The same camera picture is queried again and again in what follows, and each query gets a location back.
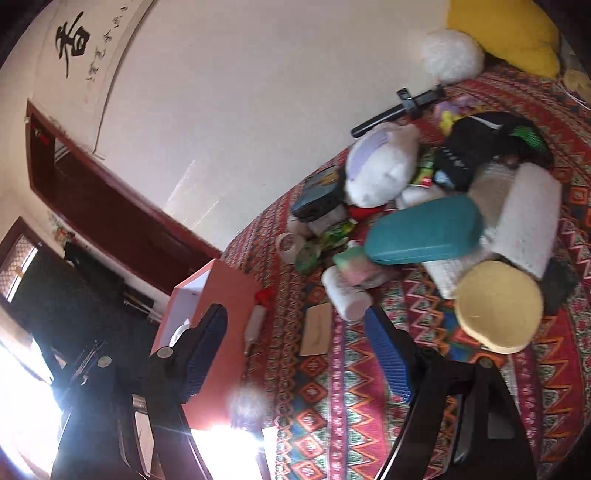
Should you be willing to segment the round yellow cushion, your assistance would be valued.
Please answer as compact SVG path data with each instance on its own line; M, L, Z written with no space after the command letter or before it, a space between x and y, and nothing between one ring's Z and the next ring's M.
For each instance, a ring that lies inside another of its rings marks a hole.
M475 266L456 288L455 313L461 328L499 354L525 349L540 326L543 310L537 282L500 261Z

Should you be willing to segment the teal glasses case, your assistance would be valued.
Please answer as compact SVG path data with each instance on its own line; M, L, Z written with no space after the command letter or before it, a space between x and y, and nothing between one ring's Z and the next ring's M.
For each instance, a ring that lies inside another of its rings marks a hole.
M466 195L425 202L382 217L370 228L363 250L380 265L450 260L479 244L484 220Z

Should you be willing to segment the white plush bear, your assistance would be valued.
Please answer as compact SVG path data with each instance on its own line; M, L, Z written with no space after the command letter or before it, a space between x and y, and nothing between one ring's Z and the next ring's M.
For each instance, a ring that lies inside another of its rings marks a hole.
M387 204L415 175L420 130L414 124L390 122L363 135L346 158L346 197L362 208Z

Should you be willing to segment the black and green glove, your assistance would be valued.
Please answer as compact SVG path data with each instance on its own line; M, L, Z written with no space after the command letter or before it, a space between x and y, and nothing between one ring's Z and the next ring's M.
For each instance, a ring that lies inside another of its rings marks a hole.
M497 163L511 170L523 163L544 169L553 155L542 132L529 119L485 111L457 120L434 157L434 183L466 192L480 170Z

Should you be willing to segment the white lotion bottle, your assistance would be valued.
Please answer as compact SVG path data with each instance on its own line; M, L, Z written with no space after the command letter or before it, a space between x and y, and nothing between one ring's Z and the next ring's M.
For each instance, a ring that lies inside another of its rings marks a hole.
M335 266L325 270L321 280L332 306L346 321L363 319L365 312L373 305L372 296L361 288L349 285Z

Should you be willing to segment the beige flat card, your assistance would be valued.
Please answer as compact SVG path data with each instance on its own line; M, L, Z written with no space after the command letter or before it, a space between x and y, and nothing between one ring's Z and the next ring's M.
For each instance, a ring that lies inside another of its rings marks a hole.
M307 309L301 337L301 356L324 355L332 339L332 304L325 302Z

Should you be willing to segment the red capped white tube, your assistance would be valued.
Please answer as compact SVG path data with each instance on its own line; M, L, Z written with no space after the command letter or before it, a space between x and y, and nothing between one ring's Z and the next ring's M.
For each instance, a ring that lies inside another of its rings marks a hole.
M254 296L254 306L252 313L249 316L249 322L247 322L245 331L243 332L243 343L245 348L243 354L249 356L249 351L252 346L259 340L260 332L263 329L263 323L266 321L266 314L269 312L270 307L273 306L274 301L274 290L273 287L266 287L260 290Z

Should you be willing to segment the orange storage box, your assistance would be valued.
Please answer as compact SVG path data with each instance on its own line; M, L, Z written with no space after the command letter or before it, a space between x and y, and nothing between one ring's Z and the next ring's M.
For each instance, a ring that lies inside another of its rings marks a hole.
M221 305L224 315L212 322L213 333L204 341L204 350L214 356L207 360L204 381L197 395L184 405L188 425L207 430L230 423L230 397L242 383L245 371L245 329L254 307L254 297L262 289L259 282L221 260L215 259L176 285L158 327L152 350L180 344L172 338L186 325L198 326L209 307Z

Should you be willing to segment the pink green soap pack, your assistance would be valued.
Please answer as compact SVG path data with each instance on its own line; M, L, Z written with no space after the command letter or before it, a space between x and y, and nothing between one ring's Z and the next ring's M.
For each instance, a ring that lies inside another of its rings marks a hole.
M370 261L362 247L349 247L332 256L332 262L346 282L352 286L374 288L379 284L383 271Z

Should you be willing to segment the roll of clear tape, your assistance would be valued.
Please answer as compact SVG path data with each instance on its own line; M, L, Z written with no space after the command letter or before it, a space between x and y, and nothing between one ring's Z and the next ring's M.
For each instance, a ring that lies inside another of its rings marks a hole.
M304 237L299 234L286 232L276 238L276 254L283 263L294 265L297 260L297 254L304 248Z

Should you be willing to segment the white knitted scarf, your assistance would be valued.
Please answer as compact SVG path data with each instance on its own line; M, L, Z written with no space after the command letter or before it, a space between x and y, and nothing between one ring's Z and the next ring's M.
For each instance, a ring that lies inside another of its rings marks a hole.
M533 163L524 163L515 171L491 163L477 173L468 197L483 217L483 233L468 254L424 264L440 295L453 299L458 283L471 268L497 257L540 280L557 233L560 182Z

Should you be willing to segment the black selfie stick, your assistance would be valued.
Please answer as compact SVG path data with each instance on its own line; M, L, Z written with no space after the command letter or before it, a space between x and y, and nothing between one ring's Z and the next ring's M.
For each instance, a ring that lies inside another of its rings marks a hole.
M446 97L446 91L442 84L438 84L434 89L425 91L417 96L413 96L407 88L398 90L397 95L400 100L398 105L394 105L394 107L353 127L351 130L352 137L358 139L384 122L394 122L405 116L410 116L412 119L420 118L426 108Z

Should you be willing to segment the white fluffy ball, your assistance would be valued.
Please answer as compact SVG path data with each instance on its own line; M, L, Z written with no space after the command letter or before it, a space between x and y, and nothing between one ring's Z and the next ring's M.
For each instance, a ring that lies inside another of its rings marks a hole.
M485 52L471 36L453 29L428 34L421 47L425 70L444 85L479 76L485 68Z

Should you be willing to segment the yellow pillow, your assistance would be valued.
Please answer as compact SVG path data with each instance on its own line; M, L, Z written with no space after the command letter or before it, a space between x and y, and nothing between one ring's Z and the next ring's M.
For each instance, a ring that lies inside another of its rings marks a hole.
M452 0L447 27L529 74L555 78L560 73L559 30L533 1Z

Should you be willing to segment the dark red door frame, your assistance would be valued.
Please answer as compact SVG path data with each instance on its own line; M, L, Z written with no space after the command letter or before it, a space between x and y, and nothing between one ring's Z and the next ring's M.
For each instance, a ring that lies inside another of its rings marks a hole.
M29 185L84 240L159 291L221 252L153 206L26 105Z

